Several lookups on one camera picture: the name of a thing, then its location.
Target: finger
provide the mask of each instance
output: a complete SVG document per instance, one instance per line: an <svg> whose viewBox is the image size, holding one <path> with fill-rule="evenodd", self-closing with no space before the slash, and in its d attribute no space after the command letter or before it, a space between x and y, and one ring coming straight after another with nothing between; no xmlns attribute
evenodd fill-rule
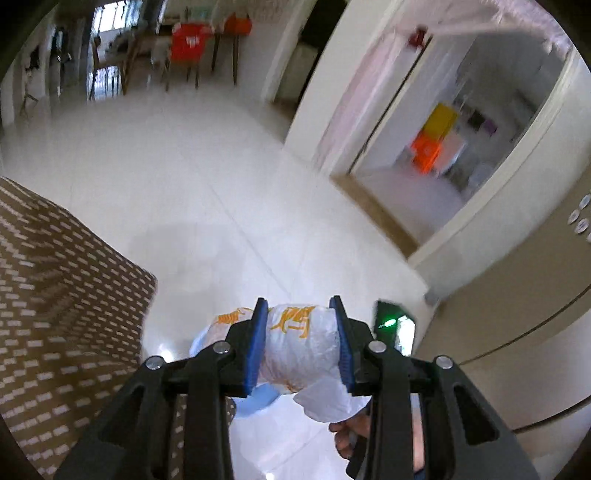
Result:
<svg viewBox="0 0 591 480"><path fill-rule="evenodd" d="M353 430L357 435L362 437L369 437L369 429L371 427L371 419L365 413L358 413L354 417L345 421L346 425Z"/></svg>
<svg viewBox="0 0 591 480"><path fill-rule="evenodd" d="M331 423L329 425L329 430L332 433L337 433L340 432L342 429L344 429L346 427L345 422L344 421L340 421L338 423Z"/></svg>
<svg viewBox="0 0 591 480"><path fill-rule="evenodd" d="M349 440L349 429L341 430L335 434L335 446L337 450L343 450L351 446Z"/></svg>
<svg viewBox="0 0 591 480"><path fill-rule="evenodd" d="M348 447L343 448L342 450L338 450L339 455L343 457L345 460L349 460L353 456L353 447L349 445Z"/></svg>

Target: wooden chair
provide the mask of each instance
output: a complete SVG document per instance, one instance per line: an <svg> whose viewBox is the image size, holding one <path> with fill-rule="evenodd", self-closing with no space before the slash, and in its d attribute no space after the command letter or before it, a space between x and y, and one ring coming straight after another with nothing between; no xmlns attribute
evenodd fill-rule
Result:
<svg viewBox="0 0 591 480"><path fill-rule="evenodd" d="M99 42L100 37L95 37L90 41L90 46L92 47L92 86L90 87L89 98L93 98L95 95L95 82L98 72L100 70L107 70L111 67L116 67L118 75L120 75L121 71L123 70L125 60L127 59L127 55L117 55L101 60L99 57Z"/></svg>
<svg viewBox="0 0 591 480"><path fill-rule="evenodd" d="M129 86L129 79L131 77L131 72L134 68L135 59L138 56L139 50L142 46L142 40L144 36L140 33L136 33L129 44L129 49L127 51L127 56L125 57L123 63L123 69L121 71L121 85L123 95L127 94L127 88Z"/></svg>

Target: orange box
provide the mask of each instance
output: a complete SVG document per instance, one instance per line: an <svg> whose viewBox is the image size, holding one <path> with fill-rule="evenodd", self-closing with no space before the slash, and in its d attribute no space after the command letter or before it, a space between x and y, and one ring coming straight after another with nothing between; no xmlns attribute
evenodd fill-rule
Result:
<svg viewBox="0 0 591 480"><path fill-rule="evenodd" d="M433 140L421 130L414 139L411 148L415 153L413 163L419 172L423 174L429 173L441 153L441 142Z"/></svg>

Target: green light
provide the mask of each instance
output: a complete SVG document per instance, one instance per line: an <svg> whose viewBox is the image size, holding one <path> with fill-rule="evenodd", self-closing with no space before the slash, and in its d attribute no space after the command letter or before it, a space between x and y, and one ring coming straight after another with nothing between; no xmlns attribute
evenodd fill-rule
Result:
<svg viewBox="0 0 591 480"><path fill-rule="evenodd" d="M391 327L392 325L396 325L397 321L398 321L398 319L387 320L386 322L384 322L384 324L381 326L381 328L386 328L386 327Z"/></svg>

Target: human hand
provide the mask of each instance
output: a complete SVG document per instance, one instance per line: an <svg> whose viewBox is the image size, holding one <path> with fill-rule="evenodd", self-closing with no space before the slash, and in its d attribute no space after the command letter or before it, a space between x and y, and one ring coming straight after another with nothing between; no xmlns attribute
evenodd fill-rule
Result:
<svg viewBox="0 0 591 480"><path fill-rule="evenodd" d="M339 455L344 459L350 459L353 456L353 445L351 445L351 432L369 437L371 419L364 412L359 412L349 420L331 423L329 430L335 434L335 446Z"/></svg>
<svg viewBox="0 0 591 480"><path fill-rule="evenodd" d="M329 430L335 434L335 446L339 455L346 460L353 456L353 445L350 433L354 432L362 437L369 437L371 418L363 411L345 421L331 423ZM423 424L419 411L413 410L413 467L415 472L425 467L425 447L423 439Z"/></svg>

